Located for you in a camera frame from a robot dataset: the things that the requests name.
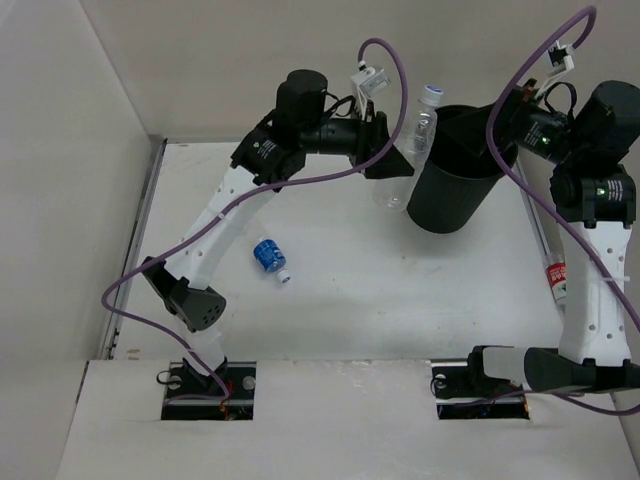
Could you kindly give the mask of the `clear plastic bottle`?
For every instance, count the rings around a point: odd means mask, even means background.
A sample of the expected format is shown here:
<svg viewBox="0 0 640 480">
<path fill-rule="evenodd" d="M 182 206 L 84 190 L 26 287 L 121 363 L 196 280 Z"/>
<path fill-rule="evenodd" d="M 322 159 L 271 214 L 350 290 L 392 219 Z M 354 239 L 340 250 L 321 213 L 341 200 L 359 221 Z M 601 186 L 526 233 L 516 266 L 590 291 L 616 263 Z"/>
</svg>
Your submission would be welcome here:
<svg viewBox="0 0 640 480">
<path fill-rule="evenodd" d="M 406 209 L 413 190 L 422 174 L 434 143 L 443 90 L 425 85 L 418 100 L 418 109 L 403 126 L 395 146 L 413 168 L 410 176 L 377 180 L 373 200 L 380 207 L 393 211 Z"/>
</svg>

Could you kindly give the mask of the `black plastic bin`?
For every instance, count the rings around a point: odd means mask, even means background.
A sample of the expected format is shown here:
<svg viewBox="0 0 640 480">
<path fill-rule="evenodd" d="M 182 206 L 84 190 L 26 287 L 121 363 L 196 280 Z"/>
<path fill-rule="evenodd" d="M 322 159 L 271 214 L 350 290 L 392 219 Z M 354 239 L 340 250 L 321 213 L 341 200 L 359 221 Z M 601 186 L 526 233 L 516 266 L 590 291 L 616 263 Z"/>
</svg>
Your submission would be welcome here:
<svg viewBox="0 0 640 480">
<path fill-rule="evenodd" d="M 460 230 L 505 176 L 489 149 L 471 155 L 436 127 L 424 170 L 407 205 L 409 218 L 437 234 Z"/>
</svg>

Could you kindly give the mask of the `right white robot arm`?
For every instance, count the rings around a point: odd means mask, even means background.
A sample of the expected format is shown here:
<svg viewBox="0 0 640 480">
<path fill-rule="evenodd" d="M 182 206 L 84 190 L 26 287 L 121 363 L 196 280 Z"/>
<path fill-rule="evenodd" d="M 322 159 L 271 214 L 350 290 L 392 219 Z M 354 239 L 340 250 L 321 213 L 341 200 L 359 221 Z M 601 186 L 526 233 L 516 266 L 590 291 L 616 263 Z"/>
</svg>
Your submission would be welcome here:
<svg viewBox="0 0 640 480">
<path fill-rule="evenodd" d="M 484 164 L 512 147 L 553 164 L 552 211 L 562 225 L 568 268 L 565 320 L 557 348 L 527 349 L 518 380 L 544 393 L 611 393 L 639 386 L 620 299 L 636 219 L 636 185 L 621 164 L 639 137 L 639 89 L 597 85 L 579 112 L 560 112 L 532 81 L 504 103 L 460 107 L 439 128 Z"/>
</svg>

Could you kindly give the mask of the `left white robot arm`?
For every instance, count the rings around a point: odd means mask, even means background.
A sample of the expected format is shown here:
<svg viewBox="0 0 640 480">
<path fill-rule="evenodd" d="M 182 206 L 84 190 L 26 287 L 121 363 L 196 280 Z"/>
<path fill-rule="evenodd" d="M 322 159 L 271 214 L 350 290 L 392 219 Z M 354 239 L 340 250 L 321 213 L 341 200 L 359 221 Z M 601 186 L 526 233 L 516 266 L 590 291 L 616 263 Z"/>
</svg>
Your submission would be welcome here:
<svg viewBox="0 0 640 480">
<path fill-rule="evenodd" d="M 389 77 L 361 64 L 350 95 L 327 105 L 328 80 L 315 70 L 289 73 L 276 92 L 274 108 L 241 140 L 213 197 L 174 253 L 147 258 L 144 278 L 166 310 L 184 326 L 181 373 L 206 399 L 224 391 L 225 354 L 216 323 L 225 299 L 210 285 L 221 259 L 245 225 L 296 179 L 310 154 L 345 156 L 351 170 L 368 180 L 409 177 L 414 169 L 395 146 L 387 116 L 374 96 Z"/>
</svg>

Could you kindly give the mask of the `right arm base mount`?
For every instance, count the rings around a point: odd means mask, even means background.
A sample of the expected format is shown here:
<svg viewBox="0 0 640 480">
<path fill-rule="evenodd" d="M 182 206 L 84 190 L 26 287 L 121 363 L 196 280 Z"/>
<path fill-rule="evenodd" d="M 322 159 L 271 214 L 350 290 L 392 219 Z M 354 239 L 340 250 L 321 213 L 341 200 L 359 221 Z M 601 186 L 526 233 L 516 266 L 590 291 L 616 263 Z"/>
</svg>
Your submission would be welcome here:
<svg viewBox="0 0 640 480">
<path fill-rule="evenodd" d="M 465 361 L 431 364 L 430 390 L 440 420 L 529 420 L 521 385 L 481 377 Z"/>
</svg>

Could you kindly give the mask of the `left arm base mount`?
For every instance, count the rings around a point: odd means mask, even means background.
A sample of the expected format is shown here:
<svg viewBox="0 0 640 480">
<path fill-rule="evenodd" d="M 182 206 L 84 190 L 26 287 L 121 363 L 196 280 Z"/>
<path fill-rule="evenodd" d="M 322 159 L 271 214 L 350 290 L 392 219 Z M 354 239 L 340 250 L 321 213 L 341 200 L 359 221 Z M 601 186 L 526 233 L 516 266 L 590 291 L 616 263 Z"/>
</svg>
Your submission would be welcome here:
<svg viewBox="0 0 640 480">
<path fill-rule="evenodd" d="M 192 368 L 185 360 L 171 362 L 156 375 L 164 388 L 161 419 L 167 421 L 252 420 L 256 393 L 257 364 L 226 362 L 216 374 L 228 390 L 211 377 Z"/>
</svg>

